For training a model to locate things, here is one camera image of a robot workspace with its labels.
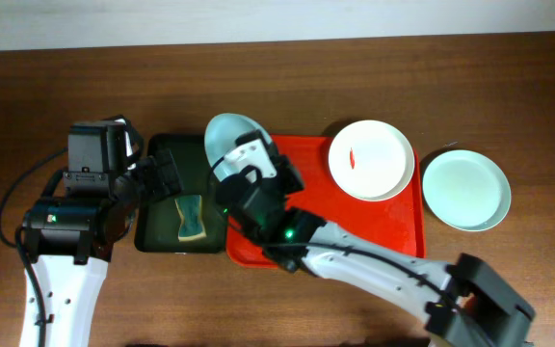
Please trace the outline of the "green yellow sponge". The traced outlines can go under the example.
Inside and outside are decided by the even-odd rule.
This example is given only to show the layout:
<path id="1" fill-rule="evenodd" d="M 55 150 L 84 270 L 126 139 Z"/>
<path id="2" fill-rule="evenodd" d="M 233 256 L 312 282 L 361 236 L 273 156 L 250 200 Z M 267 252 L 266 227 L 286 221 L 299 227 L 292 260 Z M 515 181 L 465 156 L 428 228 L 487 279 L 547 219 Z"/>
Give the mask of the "green yellow sponge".
<path id="1" fill-rule="evenodd" d="M 175 199 L 180 218 L 177 237 L 180 242 L 191 242 L 206 237 L 206 228 L 202 220 L 202 196 L 186 195 Z"/>

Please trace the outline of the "white plate with red smear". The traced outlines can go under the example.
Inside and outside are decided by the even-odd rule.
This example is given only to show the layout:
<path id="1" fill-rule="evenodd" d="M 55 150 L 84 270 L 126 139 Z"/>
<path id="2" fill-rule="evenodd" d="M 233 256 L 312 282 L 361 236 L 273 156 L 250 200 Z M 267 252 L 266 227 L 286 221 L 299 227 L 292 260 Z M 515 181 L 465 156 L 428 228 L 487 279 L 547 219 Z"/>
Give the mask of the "white plate with red smear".
<path id="1" fill-rule="evenodd" d="M 217 159 L 214 152 L 215 144 L 220 140 L 224 140 L 232 136 L 238 137 L 243 133 L 258 130 L 261 132 L 266 141 L 269 142 L 271 136 L 269 133 L 255 120 L 238 114 L 220 114 L 209 121 L 204 133 L 204 149 L 210 167 L 212 162 Z"/>

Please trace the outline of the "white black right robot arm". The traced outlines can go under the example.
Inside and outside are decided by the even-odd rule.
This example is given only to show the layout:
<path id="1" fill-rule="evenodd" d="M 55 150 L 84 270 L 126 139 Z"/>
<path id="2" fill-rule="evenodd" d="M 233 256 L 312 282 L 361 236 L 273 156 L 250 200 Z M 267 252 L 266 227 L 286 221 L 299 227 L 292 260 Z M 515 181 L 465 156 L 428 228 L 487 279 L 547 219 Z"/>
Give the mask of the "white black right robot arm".
<path id="1" fill-rule="evenodd" d="M 215 189 L 238 231 L 278 267 L 337 280 L 400 307 L 435 346 L 524 346 L 536 313 L 485 261 L 450 264 L 394 252 L 311 212 L 287 207 L 304 183 L 283 155 L 227 169 Z"/>

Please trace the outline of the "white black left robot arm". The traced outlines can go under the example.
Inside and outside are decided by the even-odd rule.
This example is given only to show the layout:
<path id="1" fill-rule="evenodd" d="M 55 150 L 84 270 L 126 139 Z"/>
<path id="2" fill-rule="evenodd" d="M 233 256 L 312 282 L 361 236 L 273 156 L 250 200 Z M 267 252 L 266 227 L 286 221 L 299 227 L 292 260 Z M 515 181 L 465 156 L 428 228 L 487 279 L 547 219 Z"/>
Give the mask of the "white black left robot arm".
<path id="1" fill-rule="evenodd" d="M 85 346 L 115 244 L 136 211 L 183 189 L 172 154 L 143 155 L 130 120 L 74 123 L 56 171 L 14 238 L 25 268 L 22 346 Z"/>

